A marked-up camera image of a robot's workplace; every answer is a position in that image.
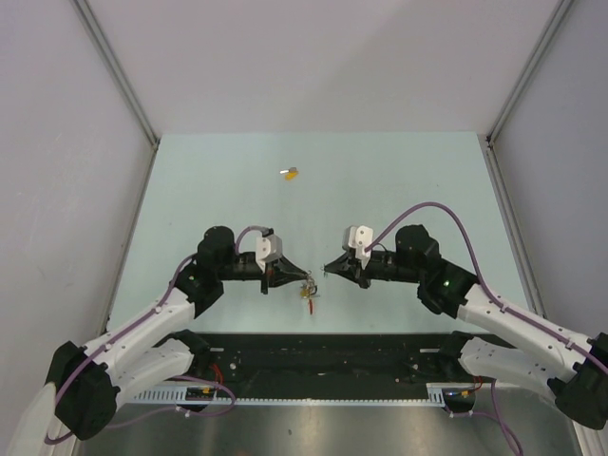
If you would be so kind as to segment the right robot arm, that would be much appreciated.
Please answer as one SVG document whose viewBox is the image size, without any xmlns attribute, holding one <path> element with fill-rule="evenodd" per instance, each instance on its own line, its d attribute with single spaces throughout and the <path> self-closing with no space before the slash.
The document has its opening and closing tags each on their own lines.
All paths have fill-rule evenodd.
<svg viewBox="0 0 608 456">
<path fill-rule="evenodd" d="M 398 230 L 392 251 L 371 249 L 372 229 L 352 226 L 343 254 L 324 267 L 367 289 L 374 280 L 412 283 L 434 314 L 472 324 L 504 341 L 454 332 L 440 349 L 439 372 L 449 381 L 467 374 L 490 377 L 551 400 L 581 426 L 607 424 L 607 335 L 571 331 L 493 294 L 480 275 L 442 258 L 438 242 L 422 225 Z"/>
</svg>

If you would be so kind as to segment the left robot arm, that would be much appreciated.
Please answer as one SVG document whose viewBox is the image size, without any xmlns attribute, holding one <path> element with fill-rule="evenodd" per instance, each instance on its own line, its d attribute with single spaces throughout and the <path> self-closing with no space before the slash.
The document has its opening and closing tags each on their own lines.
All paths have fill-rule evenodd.
<svg viewBox="0 0 608 456">
<path fill-rule="evenodd" d="M 273 229 L 260 231 L 255 250 L 241 253 L 230 228 L 208 229 L 146 309 L 82 346 L 67 341 L 55 351 L 47 381 L 57 389 L 55 416 L 68 437 L 92 438 L 126 400 L 166 379 L 203 377 L 209 347 L 187 327 L 221 298 L 224 282 L 254 281 L 267 294 L 308 278 L 283 255 Z"/>
</svg>

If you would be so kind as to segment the metal key organizer red handle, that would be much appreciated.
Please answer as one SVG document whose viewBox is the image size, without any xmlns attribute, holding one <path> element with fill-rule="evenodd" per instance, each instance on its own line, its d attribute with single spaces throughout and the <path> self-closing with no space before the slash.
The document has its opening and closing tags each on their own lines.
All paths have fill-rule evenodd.
<svg viewBox="0 0 608 456">
<path fill-rule="evenodd" d="M 299 295 L 306 302 L 309 315 L 314 314 L 314 300 L 317 297 L 317 292 L 318 286 L 314 277 L 311 274 L 307 274 L 300 286 Z"/>
</svg>

